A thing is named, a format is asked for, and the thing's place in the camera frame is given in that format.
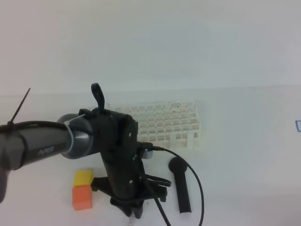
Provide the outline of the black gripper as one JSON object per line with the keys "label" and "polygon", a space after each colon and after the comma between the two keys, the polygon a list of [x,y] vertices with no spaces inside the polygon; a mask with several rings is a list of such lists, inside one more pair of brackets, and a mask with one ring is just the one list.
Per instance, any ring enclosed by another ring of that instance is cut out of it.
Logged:
{"label": "black gripper", "polygon": [[111,205],[127,217],[140,219],[144,200],[154,199],[145,182],[161,202],[166,202],[167,179],[145,174],[139,177],[135,167],[138,149],[138,123],[132,116],[103,110],[81,109],[81,119],[88,124],[89,135],[79,144],[79,155],[100,153],[107,177],[94,178],[92,191],[110,196]]}

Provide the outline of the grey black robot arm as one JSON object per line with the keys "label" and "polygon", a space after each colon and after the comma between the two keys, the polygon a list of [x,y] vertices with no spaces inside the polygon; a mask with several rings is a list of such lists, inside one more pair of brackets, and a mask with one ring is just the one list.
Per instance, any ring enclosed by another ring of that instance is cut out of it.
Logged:
{"label": "grey black robot arm", "polygon": [[126,216],[140,218],[145,200],[166,201],[171,182],[145,174],[142,158],[152,144],[137,136],[132,116],[110,110],[82,109],[58,122],[9,122],[0,128],[0,196],[6,195],[9,172],[24,165],[57,154],[79,159],[99,153],[107,175],[92,180],[92,191],[110,196]]}

